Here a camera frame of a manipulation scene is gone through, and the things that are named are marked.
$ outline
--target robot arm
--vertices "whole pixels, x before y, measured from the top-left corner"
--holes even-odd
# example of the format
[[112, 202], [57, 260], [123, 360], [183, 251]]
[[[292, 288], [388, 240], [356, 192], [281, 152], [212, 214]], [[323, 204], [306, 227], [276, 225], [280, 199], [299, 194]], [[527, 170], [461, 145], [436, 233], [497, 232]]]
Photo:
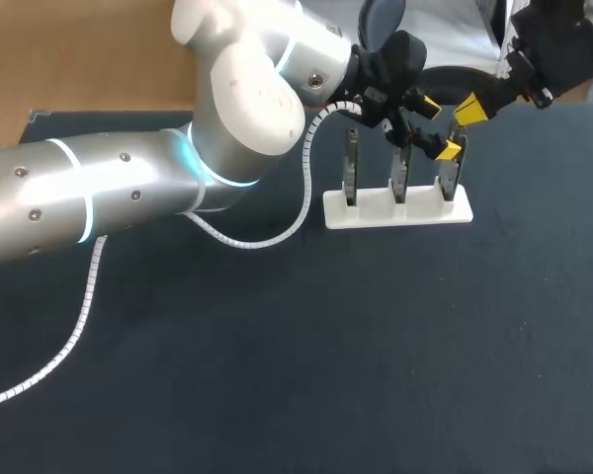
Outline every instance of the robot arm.
[[233, 205], [340, 86], [351, 44], [298, 2], [178, 0], [198, 58], [193, 123], [0, 151], [0, 263], [186, 211]]
[[507, 76], [464, 101], [455, 112], [459, 125], [493, 119], [519, 97], [546, 108], [593, 78], [593, 0], [533, 0], [512, 24]]
[[[535, 0], [514, 24], [512, 70], [470, 96], [456, 112], [460, 125], [491, 119], [520, 95], [546, 107], [593, 77], [593, 3]], [[299, 141], [303, 105], [357, 102], [362, 115], [351, 117], [387, 121], [397, 147], [422, 147], [432, 159], [458, 153], [400, 119], [402, 107], [428, 118], [440, 110], [414, 88], [426, 48], [406, 32], [366, 51], [298, 0], [177, 0], [171, 26], [198, 58], [193, 123], [0, 151], [0, 262], [230, 207]]]

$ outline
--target white spiral cable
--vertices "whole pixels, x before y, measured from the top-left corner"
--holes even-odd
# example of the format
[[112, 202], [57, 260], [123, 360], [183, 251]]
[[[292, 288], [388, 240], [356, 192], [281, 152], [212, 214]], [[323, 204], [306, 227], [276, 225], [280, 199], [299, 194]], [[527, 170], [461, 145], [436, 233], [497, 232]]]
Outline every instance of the white spiral cable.
[[29, 390], [31, 387], [36, 385], [47, 375], [53, 372], [66, 359], [66, 357], [70, 354], [70, 352], [77, 344], [77, 341], [79, 341], [79, 338], [83, 333], [83, 328], [85, 327], [86, 321], [88, 320], [88, 313], [90, 313], [90, 305], [92, 304], [92, 298], [95, 294], [95, 284], [97, 282], [97, 273], [99, 272], [99, 262], [101, 261], [101, 253], [103, 252], [103, 247], [106, 243], [107, 238], [107, 235], [99, 237], [97, 239], [97, 242], [95, 243], [95, 249], [92, 252], [92, 260], [90, 261], [90, 272], [88, 273], [86, 294], [83, 298], [83, 304], [81, 306], [81, 313], [79, 314], [79, 319], [77, 320], [77, 324], [75, 326], [75, 329], [73, 329], [70, 338], [68, 338], [68, 341], [61, 349], [61, 351], [59, 351], [59, 354], [57, 354], [53, 360], [51, 360], [47, 365], [45, 365], [42, 368], [42, 370], [26, 379], [24, 382], [16, 385], [15, 387], [0, 393], [0, 403], [6, 402], [11, 398], [20, 395], [22, 392]]
[[189, 217], [192, 221], [197, 223], [203, 230], [207, 231], [211, 237], [217, 239], [223, 244], [226, 244], [230, 247], [234, 247], [236, 249], [243, 249], [243, 250], [258, 250], [258, 249], [265, 249], [268, 247], [272, 247], [273, 245], [277, 245], [283, 242], [286, 239], [295, 234], [302, 226], [305, 218], [307, 217], [307, 213], [309, 211], [309, 205], [311, 204], [312, 199], [312, 176], [309, 168], [309, 153], [312, 146], [312, 141], [314, 139], [314, 135], [316, 131], [323, 123], [325, 119], [327, 119], [330, 115], [334, 114], [335, 112], [339, 111], [346, 111], [357, 116], [362, 114], [362, 109], [358, 104], [353, 102], [337, 102], [334, 104], [330, 104], [325, 109], [320, 111], [316, 118], [312, 121], [309, 129], [307, 130], [307, 135], [305, 136], [305, 142], [303, 143], [303, 152], [302, 152], [302, 166], [303, 166], [303, 205], [301, 206], [300, 213], [295, 220], [295, 223], [288, 228], [285, 232], [281, 233], [277, 237], [269, 240], [264, 240], [262, 242], [240, 242], [238, 240], [231, 239], [230, 237], [225, 236], [210, 224], [208, 224], [204, 219], [199, 217], [194, 212], [184, 212], [183, 215]]

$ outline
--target dark blue table surface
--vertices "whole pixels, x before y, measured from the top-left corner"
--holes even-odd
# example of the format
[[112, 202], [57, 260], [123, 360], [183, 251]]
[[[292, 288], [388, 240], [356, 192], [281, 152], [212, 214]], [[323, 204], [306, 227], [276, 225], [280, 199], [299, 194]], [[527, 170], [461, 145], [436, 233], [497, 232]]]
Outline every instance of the dark blue table surface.
[[[24, 139], [189, 117], [53, 114]], [[315, 205], [283, 245], [183, 217], [109, 239], [77, 348], [0, 406], [0, 473], [593, 472], [593, 106], [472, 129], [474, 222], [445, 227], [324, 228], [347, 125], [317, 136]], [[361, 185], [383, 186], [390, 148], [361, 133]], [[212, 222], [269, 237], [301, 193], [296, 149]], [[0, 267], [0, 390], [64, 344], [90, 252]]]

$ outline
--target wooden surface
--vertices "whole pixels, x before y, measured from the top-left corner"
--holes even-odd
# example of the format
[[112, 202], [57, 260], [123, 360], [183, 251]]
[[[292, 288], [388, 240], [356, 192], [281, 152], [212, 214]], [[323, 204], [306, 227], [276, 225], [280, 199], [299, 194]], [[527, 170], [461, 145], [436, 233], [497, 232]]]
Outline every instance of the wooden surface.
[[0, 0], [0, 147], [29, 110], [188, 110], [193, 55], [173, 0]]

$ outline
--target white stand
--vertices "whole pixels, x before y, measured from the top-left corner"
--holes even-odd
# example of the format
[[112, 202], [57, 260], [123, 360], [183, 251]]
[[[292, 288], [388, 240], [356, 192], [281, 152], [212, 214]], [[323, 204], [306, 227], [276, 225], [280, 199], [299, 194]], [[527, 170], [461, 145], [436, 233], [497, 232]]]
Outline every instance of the white stand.
[[388, 188], [358, 190], [356, 206], [348, 206], [343, 191], [323, 195], [328, 229], [358, 229], [403, 225], [454, 224], [472, 221], [466, 190], [457, 186], [455, 200], [444, 201], [438, 179], [433, 186], [409, 187], [406, 204], [397, 204]]

